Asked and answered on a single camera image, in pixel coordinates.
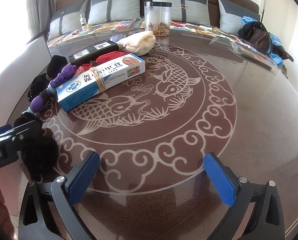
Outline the purple black plush toy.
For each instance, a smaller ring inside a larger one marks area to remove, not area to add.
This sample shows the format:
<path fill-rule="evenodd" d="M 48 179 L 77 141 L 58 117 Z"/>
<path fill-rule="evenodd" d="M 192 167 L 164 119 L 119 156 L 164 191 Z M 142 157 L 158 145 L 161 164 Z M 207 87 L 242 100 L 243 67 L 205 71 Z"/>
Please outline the purple black plush toy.
<path fill-rule="evenodd" d="M 30 102 L 28 109 L 14 121 L 14 127 L 35 121 L 42 128 L 43 122 L 36 116 L 36 113 L 43 109 L 55 94 L 57 87 L 70 80 L 76 71 L 77 66 L 68 63 L 64 56 L 54 55 L 47 66 L 48 86 Z M 20 152 L 30 178 L 34 181 L 41 181 L 56 165 L 59 156 L 55 139 L 44 135 L 42 130 L 37 138 L 25 140 Z"/>

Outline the black knit hat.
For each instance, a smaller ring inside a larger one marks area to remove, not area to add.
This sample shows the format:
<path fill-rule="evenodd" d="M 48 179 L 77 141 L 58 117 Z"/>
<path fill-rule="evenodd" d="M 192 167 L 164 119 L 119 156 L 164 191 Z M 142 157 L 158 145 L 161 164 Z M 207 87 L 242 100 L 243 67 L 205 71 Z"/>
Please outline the black knit hat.
<path fill-rule="evenodd" d="M 29 102 L 32 102 L 49 84 L 47 79 L 47 74 L 43 73 L 35 77 L 30 86 L 29 92 L 27 94 L 27 99 Z"/>

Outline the red snack bag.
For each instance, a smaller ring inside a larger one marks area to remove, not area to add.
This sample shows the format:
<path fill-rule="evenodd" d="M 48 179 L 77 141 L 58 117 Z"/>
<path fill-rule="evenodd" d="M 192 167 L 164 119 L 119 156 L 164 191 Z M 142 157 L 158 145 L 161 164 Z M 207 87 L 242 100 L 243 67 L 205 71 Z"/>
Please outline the red snack bag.
<path fill-rule="evenodd" d="M 103 64 L 105 62 L 108 62 L 110 60 L 116 59 L 118 57 L 127 55 L 127 53 L 121 52 L 121 51 L 113 51 L 110 53 L 106 53 L 104 55 L 99 56 L 95 61 L 91 61 L 90 63 L 82 64 L 78 67 L 75 76 L 82 74 L 83 72 L 89 70 L 92 67 L 98 66 L 100 64 Z"/>

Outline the blue white medicine box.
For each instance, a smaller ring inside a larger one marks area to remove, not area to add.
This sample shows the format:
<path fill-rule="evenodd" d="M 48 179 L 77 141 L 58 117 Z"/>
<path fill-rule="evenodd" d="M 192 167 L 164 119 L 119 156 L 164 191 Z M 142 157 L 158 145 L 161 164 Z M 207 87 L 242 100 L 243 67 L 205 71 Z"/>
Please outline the blue white medicine box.
<path fill-rule="evenodd" d="M 145 61 L 132 53 L 117 57 L 73 77 L 57 87 L 57 102 L 69 111 L 89 98 L 143 74 Z"/>

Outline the black rectangular box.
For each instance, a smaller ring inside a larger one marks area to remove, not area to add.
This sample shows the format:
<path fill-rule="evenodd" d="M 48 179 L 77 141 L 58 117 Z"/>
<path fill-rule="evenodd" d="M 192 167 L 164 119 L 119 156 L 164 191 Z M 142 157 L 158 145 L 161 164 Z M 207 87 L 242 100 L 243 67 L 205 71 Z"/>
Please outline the black rectangular box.
<path fill-rule="evenodd" d="M 110 40 L 104 40 L 69 55 L 68 62 L 71 65 L 80 66 L 114 51 L 120 51 L 118 44 Z"/>

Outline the cream towel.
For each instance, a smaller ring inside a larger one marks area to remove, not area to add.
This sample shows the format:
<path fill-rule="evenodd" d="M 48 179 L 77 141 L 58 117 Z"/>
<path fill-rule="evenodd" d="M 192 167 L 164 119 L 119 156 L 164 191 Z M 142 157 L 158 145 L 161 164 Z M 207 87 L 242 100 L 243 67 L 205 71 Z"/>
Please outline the cream towel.
<path fill-rule="evenodd" d="M 116 42 L 122 52 L 142 56 L 154 46 L 156 37 L 152 31 L 142 31 L 120 39 Z"/>

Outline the grey board panel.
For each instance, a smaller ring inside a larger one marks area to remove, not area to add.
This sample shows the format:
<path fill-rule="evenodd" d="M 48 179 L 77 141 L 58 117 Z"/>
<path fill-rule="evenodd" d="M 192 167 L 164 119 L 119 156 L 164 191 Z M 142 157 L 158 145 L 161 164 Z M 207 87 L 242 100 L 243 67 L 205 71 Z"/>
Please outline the grey board panel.
<path fill-rule="evenodd" d="M 36 77 L 49 64 L 51 55 L 43 36 L 37 38 L 0 74 L 0 127 Z"/>

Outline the far left grey cushion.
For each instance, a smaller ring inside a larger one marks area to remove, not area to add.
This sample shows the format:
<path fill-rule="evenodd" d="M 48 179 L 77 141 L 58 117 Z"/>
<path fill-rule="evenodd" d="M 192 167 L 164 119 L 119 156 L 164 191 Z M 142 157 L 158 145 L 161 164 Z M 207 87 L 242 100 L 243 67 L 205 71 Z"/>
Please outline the far left grey cushion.
<path fill-rule="evenodd" d="M 90 0 L 79 0 L 57 9 L 51 18 L 48 40 L 52 40 L 71 31 L 80 29 L 81 14 L 84 15 L 87 21 L 89 12 Z"/>

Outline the grey cushion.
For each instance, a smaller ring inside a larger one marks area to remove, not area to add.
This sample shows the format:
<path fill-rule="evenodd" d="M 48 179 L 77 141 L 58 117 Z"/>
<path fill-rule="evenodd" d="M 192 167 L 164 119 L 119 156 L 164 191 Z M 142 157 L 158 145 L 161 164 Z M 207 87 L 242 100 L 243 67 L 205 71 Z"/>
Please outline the grey cushion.
<path fill-rule="evenodd" d="M 238 36 L 238 31 L 243 27 L 244 16 L 260 21 L 260 16 L 236 3 L 228 0 L 218 0 L 220 11 L 220 29 L 226 33 Z"/>
<path fill-rule="evenodd" d="M 90 0 L 79 0 L 57 9 L 51 18 L 48 40 L 52 40 L 71 31 L 80 29 L 81 14 L 84 15 L 87 21 L 89 12 Z"/>
<path fill-rule="evenodd" d="M 172 3 L 171 20 L 210 26 L 208 0 L 152 0 Z"/>
<path fill-rule="evenodd" d="M 140 18 L 140 0 L 91 0 L 88 23 L 91 25 Z"/>

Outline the small white lotion bottle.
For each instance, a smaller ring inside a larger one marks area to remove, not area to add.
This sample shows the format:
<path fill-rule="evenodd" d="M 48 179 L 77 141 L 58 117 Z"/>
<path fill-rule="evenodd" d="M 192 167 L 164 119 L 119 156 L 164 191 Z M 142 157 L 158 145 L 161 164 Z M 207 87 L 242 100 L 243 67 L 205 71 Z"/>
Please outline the small white lotion bottle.
<path fill-rule="evenodd" d="M 84 14 L 80 14 L 80 24 L 83 31 L 87 30 L 87 21 Z"/>

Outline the grey curtain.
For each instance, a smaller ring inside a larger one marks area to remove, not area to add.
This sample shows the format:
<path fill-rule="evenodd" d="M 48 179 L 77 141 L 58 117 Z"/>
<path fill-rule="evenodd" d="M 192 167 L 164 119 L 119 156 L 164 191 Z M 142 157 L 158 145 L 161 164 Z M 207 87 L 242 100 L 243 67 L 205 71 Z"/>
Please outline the grey curtain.
<path fill-rule="evenodd" d="M 49 30 L 56 0 L 26 0 L 29 26 L 33 36 Z"/>

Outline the floral bed cover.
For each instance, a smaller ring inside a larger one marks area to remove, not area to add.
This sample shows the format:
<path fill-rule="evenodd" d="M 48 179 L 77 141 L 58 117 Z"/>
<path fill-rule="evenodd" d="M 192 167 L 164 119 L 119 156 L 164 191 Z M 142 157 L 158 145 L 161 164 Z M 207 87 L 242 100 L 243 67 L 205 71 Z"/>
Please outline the floral bed cover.
<path fill-rule="evenodd" d="M 97 24 L 90 29 L 83 31 L 82 29 L 76 29 L 74 31 L 70 31 L 67 34 L 63 34 L 56 38 L 51 38 L 47 41 L 47 46 L 52 47 L 57 44 L 61 44 L 62 42 L 72 40 L 78 37 L 85 37 L 87 35 L 95 34 L 95 33 L 104 33 L 105 31 L 114 31 L 114 30 L 124 30 L 124 29 L 143 29 L 145 27 L 144 18 L 139 18 L 138 20 L 127 20 L 127 21 L 118 21 L 118 22 L 109 22 L 109 23 L 101 23 Z M 242 41 L 241 38 L 236 35 L 225 33 L 217 27 L 206 27 L 203 25 L 192 24 L 192 23 L 183 23 L 177 21 L 171 21 L 170 28 L 173 30 L 181 30 L 188 31 L 192 33 L 203 34 L 206 36 L 219 38 L 222 40 L 227 40 L 231 43 L 240 44 L 248 49 L 255 51 L 253 45 L 247 44 L 246 41 Z"/>

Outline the clear plastic jar black lid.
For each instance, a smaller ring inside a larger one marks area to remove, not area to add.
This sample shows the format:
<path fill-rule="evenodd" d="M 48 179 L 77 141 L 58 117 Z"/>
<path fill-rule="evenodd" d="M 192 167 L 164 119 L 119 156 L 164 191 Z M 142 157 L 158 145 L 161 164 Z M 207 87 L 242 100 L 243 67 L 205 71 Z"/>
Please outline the clear plastic jar black lid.
<path fill-rule="evenodd" d="M 165 37 L 170 33 L 172 3 L 145 2 L 145 30 L 152 31 L 156 37 Z"/>

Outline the far right grey cushion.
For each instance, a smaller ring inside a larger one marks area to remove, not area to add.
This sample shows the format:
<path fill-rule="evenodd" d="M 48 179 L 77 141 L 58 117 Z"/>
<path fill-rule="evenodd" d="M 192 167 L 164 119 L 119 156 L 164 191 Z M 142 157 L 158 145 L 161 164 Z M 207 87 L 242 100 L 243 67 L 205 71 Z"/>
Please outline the far right grey cushion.
<path fill-rule="evenodd" d="M 236 3 L 228 0 L 218 0 L 220 11 L 220 29 L 226 33 L 238 36 L 238 31 L 243 27 L 244 16 L 260 21 L 260 16 Z"/>

